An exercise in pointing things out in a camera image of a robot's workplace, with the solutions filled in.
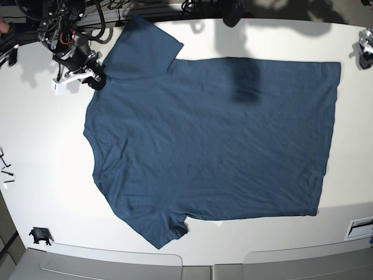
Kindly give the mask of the person's hand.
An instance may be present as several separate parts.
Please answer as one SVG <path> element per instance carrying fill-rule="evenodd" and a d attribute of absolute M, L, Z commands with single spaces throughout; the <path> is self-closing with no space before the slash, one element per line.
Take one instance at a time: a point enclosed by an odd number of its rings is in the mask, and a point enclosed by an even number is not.
<path fill-rule="evenodd" d="M 6 34 L 10 29 L 10 26 L 4 22 L 0 21 L 0 34 Z"/>

